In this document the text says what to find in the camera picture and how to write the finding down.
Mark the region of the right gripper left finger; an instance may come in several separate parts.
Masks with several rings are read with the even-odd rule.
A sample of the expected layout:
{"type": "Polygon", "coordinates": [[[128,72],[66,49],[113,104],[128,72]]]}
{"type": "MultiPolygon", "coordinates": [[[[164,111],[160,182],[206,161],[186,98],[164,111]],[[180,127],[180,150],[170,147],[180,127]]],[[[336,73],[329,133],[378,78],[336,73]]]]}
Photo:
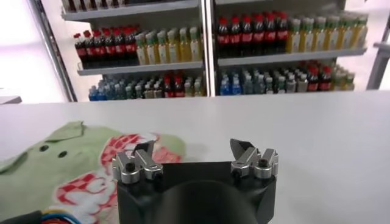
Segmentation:
{"type": "Polygon", "coordinates": [[[112,159],[113,177],[123,184],[135,184],[141,174],[149,181],[157,181],[163,176],[163,166],[152,159],[155,141],[137,144],[131,155],[117,152],[112,159]]]}

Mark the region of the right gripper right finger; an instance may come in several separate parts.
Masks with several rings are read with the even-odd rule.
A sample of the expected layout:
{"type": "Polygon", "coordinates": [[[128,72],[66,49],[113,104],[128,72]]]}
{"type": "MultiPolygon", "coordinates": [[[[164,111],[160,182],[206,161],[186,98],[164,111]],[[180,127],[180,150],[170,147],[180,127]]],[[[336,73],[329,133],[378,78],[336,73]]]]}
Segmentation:
{"type": "Polygon", "coordinates": [[[251,172],[255,178],[265,180],[278,175],[278,153],[266,149],[261,153],[252,143],[230,140],[230,148],[235,160],[230,164],[231,174],[237,179],[248,177],[251,172]]]}

